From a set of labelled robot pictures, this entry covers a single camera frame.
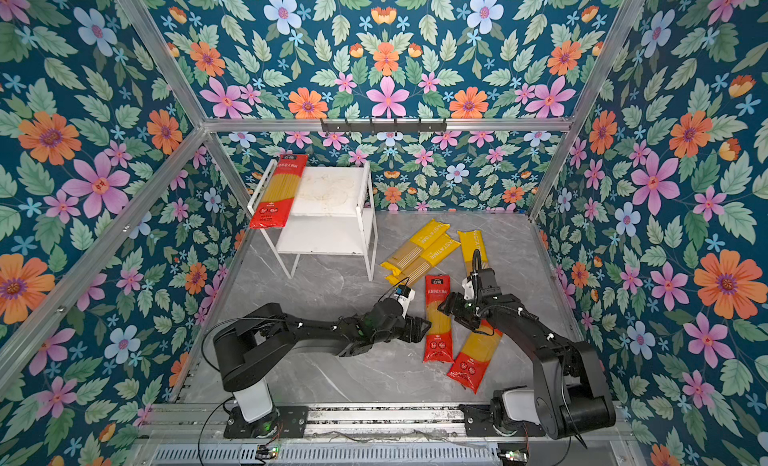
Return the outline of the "red spaghetti bag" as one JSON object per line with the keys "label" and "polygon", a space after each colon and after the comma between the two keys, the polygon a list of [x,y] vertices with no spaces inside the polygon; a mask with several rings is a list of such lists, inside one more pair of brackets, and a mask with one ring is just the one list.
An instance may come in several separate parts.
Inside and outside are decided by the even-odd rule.
{"label": "red spaghetti bag", "polygon": [[255,205],[251,229],[286,226],[307,164],[306,155],[286,154],[277,161],[266,189]]}
{"label": "red spaghetti bag", "polygon": [[500,330],[483,320],[465,341],[447,377],[477,393],[502,338]]}
{"label": "red spaghetti bag", "polygon": [[439,310],[450,295],[450,277],[425,277],[426,319],[431,323],[425,338],[424,362],[452,363],[452,319]]}

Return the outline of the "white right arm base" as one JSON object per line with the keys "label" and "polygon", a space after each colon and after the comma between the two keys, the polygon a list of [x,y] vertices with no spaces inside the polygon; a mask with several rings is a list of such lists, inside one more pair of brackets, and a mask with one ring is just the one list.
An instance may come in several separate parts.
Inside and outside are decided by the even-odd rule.
{"label": "white right arm base", "polygon": [[511,435],[520,428],[540,425],[534,391],[515,387],[497,390],[490,401],[491,422],[502,435]]}

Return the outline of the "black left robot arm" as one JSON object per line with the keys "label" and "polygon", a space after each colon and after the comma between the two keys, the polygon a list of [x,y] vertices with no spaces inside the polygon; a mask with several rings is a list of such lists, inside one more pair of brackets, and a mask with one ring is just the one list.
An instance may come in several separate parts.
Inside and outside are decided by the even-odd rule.
{"label": "black left robot arm", "polygon": [[237,392],[264,379],[290,352],[354,357],[379,343],[419,343],[430,328],[430,321],[405,314],[392,298],[335,321],[299,318],[268,303],[217,332],[213,346],[223,389]]}

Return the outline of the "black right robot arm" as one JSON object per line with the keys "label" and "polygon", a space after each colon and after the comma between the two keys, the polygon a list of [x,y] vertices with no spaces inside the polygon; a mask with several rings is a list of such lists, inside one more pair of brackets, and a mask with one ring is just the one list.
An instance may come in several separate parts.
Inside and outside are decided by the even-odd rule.
{"label": "black right robot arm", "polygon": [[517,296],[502,293],[479,250],[473,252],[468,281],[468,292],[449,294],[438,310],[473,334],[512,340],[532,365],[530,388],[494,394],[489,416],[497,432],[538,426],[557,440],[615,425],[610,388],[593,346],[555,333]]}

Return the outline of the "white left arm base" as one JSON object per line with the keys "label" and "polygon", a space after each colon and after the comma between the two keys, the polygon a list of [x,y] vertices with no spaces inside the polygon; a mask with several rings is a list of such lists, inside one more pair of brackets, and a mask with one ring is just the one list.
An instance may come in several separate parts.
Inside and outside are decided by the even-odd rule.
{"label": "white left arm base", "polygon": [[273,413],[274,403],[264,379],[233,393],[246,423],[253,424]]}

